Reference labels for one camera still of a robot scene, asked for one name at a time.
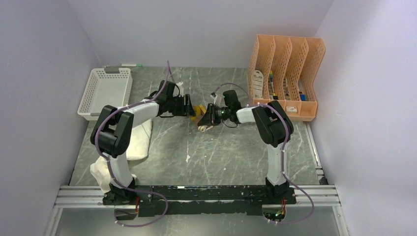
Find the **yellow brown bear towel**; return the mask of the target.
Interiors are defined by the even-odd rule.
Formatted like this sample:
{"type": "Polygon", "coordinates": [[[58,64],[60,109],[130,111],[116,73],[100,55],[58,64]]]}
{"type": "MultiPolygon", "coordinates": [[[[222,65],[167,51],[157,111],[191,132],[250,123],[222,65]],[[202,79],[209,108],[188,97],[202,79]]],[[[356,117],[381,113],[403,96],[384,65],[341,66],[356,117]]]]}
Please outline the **yellow brown bear towel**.
{"type": "Polygon", "coordinates": [[[199,125],[198,122],[202,120],[203,116],[206,113],[206,108],[203,105],[199,106],[192,106],[193,111],[195,112],[194,116],[190,117],[190,120],[195,124],[195,126],[198,128],[200,132],[206,132],[212,128],[214,128],[213,125],[199,125]]]}

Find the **cream white towel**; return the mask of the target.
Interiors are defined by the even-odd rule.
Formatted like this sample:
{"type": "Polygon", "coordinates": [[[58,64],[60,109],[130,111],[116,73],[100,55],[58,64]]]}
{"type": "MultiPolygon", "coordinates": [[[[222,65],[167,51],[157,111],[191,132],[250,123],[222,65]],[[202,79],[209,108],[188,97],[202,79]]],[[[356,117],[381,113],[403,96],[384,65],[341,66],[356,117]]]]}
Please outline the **cream white towel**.
{"type": "MultiPolygon", "coordinates": [[[[128,161],[138,161],[146,158],[149,152],[150,138],[152,133],[152,119],[149,119],[132,129],[130,144],[126,151],[128,161]]],[[[103,194],[110,192],[110,173],[106,160],[99,156],[90,165],[90,173],[97,181],[103,194]]]]}

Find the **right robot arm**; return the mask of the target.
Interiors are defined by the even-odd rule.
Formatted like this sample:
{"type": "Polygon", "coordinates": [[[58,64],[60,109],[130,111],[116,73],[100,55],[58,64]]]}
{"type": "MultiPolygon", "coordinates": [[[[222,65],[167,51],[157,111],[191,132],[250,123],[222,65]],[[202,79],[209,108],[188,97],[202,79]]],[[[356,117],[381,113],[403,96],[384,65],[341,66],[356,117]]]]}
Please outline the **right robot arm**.
{"type": "Polygon", "coordinates": [[[224,107],[209,103],[198,126],[216,126],[229,120],[239,125],[254,123],[262,141],[267,145],[268,173],[266,177],[266,199],[276,204],[289,203],[294,190],[286,176],[286,144],[291,139],[294,126],[288,115],[276,100],[267,104],[242,107],[235,90],[223,92],[224,107]]]}

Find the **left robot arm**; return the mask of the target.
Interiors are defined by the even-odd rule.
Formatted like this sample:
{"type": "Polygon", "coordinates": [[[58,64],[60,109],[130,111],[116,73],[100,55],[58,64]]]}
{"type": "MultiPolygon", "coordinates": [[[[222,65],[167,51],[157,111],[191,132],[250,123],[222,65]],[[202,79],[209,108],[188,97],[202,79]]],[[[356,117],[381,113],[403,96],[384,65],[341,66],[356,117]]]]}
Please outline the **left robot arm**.
{"type": "Polygon", "coordinates": [[[136,198],[135,180],[126,157],[133,128],[154,117],[190,117],[195,115],[189,94],[174,94],[179,85],[161,81],[159,90],[136,104],[124,107],[103,107],[90,137],[99,155],[104,158],[110,176],[104,190],[104,205],[128,205],[136,198]]]}

